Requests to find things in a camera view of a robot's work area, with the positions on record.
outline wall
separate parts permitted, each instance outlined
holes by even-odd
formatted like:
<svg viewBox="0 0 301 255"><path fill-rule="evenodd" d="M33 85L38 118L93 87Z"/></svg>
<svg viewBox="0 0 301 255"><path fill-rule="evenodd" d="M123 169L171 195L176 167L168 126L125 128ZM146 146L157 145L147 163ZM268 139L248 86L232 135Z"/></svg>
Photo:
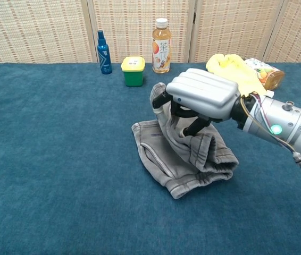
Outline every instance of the wall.
<svg viewBox="0 0 301 255"><path fill-rule="evenodd" d="M150 62L158 17L169 19L173 62L215 53L301 62L301 0L0 1L0 62L97 62L98 29L113 62Z"/></svg>

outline blue bottle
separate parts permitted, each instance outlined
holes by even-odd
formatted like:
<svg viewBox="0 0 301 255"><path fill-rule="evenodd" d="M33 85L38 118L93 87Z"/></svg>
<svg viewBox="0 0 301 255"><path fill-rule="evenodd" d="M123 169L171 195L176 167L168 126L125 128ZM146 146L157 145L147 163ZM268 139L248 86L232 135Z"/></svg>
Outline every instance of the blue bottle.
<svg viewBox="0 0 301 255"><path fill-rule="evenodd" d="M103 35L103 30L98 30L97 52L99 57L99 65L103 74L113 72L112 63L110 61L109 47Z"/></svg>

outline yellow glove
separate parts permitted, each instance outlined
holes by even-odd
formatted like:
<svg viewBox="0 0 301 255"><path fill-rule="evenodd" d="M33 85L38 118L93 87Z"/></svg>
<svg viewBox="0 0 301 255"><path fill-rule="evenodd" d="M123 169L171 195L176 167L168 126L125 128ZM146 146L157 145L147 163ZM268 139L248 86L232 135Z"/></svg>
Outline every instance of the yellow glove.
<svg viewBox="0 0 301 255"><path fill-rule="evenodd" d="M248 96L256 91L259 95L267 95L266 89L258 79L257 73L236 54L215 54L206 63L210 73L235 81L241 95Z"/></svg>

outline wire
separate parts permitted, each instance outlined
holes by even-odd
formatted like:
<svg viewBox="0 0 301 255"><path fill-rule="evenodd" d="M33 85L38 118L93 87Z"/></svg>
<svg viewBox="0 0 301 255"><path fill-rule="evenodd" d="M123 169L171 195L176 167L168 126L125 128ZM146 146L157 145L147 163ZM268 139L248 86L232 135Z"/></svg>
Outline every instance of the wire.
<svg viewBox="0 0 301 255"><path fill-rule="evenodd" d="M256 111L255 111L255 113L254 113L254 118L255 118L257 121L259 121L259 120L257 119L257 113L258 113L258 111L260 111L260 112L261 112L261 116L262 116L262 120L263 120L263 122L264 122L264 124L265 124L267 130L268 130L270 133L273 134L272 130L270 129L270 126L271 126L271 125L269 124L269 121L267 120L267 118L266 118L266 116L265 116L264 110L263 110L263 108L261 107L261 104L260 104L260 102L258 101L258 98L255 97L254 95L251 95L251 96L256 100L256 104L258 105L258 106L256 107Z"/></svg>
<svg viewBox="0 0 301 255"><path fill-rule="evenodd" d="M248 109L247 109L246 106L245 106L245 103L244 103L244 96L242 96L242 97L240 98L240 105L241 105L241 107L243 108L245 114L246 114L249 118L251 118L251 120L252 120L252 121L253 121L260 129L262 129L265 133L269 134L271 137L273 137L274 139L276 139L277 142L279 142L281 145L283 145L284 147L286 147L286 148L287 148L288 150L290 150L291 152L295 152L295 151L296 151L289 143L287 143L287 142L283 141L282 139L280 139L280 138L274 136L271 132L269 132L268 130L266 130L266 129L263 127L263 125L261 125L256 119L254 119L254 118L251 116L250 112L248 111Z"/></svg>
<svg viewBox="0 0 301 255"><path fill-rule="evenodd" d="M267 122L267 124L268 124L268 126L269 126L269 130L270 130L270 132L272 132L272 130L270 129L270 127L271 127L270 122L269 122L269 120L267 119L266 113L264 112L264 109L263 109L263 106L262 106L262 100L261 100L260 95L259 95L257 92L252 92L252 93L250 93L250 95L252 95L252 96L254 96L254 97L256 97L256 98L258 99L258 101L259 101L259 103L260 103L260 106L261 106L262 113L263 113L263 115L264 115L264 118L265 118L265 120L266 120L266 122Z"/></svg>

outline plastic bottle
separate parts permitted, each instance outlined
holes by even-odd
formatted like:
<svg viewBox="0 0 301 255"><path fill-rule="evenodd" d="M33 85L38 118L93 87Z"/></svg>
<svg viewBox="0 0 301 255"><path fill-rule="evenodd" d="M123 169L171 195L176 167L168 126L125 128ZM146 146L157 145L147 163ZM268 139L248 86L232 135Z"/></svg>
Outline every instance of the plastic bottle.
<svg viewBox="0 0 301 255"><path fill-rule="evenodd" d="M171 32L168 20L156 19L156 29L153 30L152 67L155 73L166 73L170 70Z"/></svg>
<svg viewBox="0 0 301 255"><path fill-rule="evenodd" d="M258 79L266 90L274 90L278 88L285 76L282 70L270 66L256 58L249 58L245 63L257 72Z"/></svg>
<svg viewBox="0 0 301 255"><path fill-rule="evenodd" d="M109 46L103 35L103 30L98 30L98 45L97 52L99 57L99 65L103 74L110 74L113 72L112 63L110 60Z"/></svg>

